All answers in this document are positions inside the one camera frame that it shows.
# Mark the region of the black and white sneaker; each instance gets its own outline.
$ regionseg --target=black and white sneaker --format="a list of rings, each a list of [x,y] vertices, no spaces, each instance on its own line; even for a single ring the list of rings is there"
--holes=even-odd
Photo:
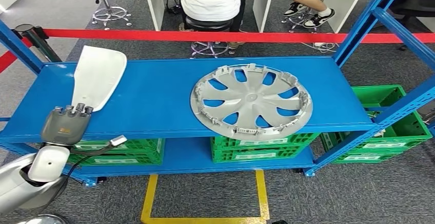
[[[312,18],[306,20],[302,26],[304,28],[316,28],[323,23],[325,23],[327,20],[329,20],[331,17],[335,15],[335,11],[331,9],[331,13],[327,16],[319,16],[319,14],[315,14]]]
[[[293,2],[290,4],[290,8],[284,12],[284,16],[292,16],[305,8],[307,8],[305,5]]]

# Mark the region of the black pants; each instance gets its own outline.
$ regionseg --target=black pants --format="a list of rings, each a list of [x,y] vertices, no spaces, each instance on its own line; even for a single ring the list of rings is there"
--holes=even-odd
[[[239,10],[239,13],[232,20],[230,32],[238,32],[240,30],[240,25],[242,24],[242,20],[243,20],[243,14],[245,13],[245,4],[246,4],[245,0],[240,0],[240,10]],[[186,16],[187,15],[183,9],[181,10],[181,16],[183,18],[184,28],[190,29],[186,24]]]

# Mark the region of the red barrier tape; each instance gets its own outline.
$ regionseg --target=red barrier tape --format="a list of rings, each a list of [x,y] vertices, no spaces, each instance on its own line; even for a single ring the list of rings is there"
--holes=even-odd
[[[32,43],[26,38],[23,38],[23,43],[30,47]],[[17,57],[10,51],[7,51],[5,54],[0,56],[0,73],[2,73],[5,69],[7,69],[15,60]]]
[[[345,33],[229,33],[229,32],[178,32],[139,30],[44,29],[49,37],[92,38],[148,41],[222,41],[250,43],[341,43]],[[415,33],[423,43],[435,43],[434,33]],[[362,43],[401,43],[392,33],[367,34]]]

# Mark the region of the white sock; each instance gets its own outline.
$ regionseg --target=white sock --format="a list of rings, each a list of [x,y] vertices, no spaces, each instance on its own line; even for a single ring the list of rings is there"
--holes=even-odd
[[[329,16],[331,14],[332,10],[329,8],[326,8],[324,11],[319,11],[318,14],[320,17]]]

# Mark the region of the stool seat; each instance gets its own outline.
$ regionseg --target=stool seat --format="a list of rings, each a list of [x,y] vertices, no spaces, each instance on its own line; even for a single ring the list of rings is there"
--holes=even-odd
[[[223,22],[204,22],[186,17],[186,24],[189,28],[196,31],[219,32],[231,27],[232,19]]]

